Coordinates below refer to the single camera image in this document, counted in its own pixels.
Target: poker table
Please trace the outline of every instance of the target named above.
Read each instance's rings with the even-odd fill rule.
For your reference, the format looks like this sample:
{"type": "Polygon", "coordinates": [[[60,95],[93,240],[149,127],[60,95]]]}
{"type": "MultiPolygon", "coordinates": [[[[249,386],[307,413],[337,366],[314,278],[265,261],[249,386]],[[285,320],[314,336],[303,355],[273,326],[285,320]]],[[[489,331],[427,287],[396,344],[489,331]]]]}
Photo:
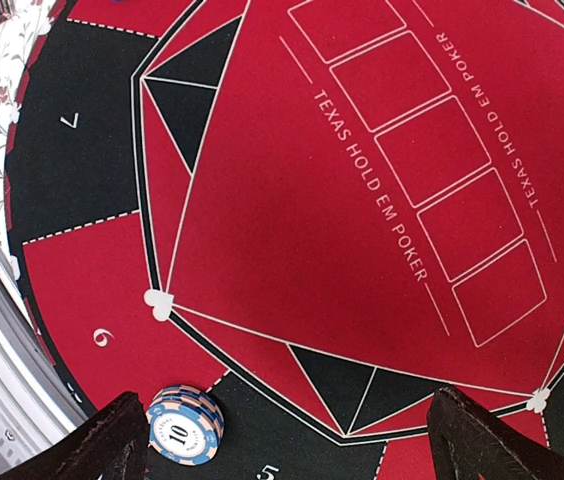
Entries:
{"type": "Polygon", "coordinates": [[[564,1],[298,2],[56,5],[5,166],[48,360],[218,402],[151,480],[428,480],[447,384],[564,455],[564,1]]]}

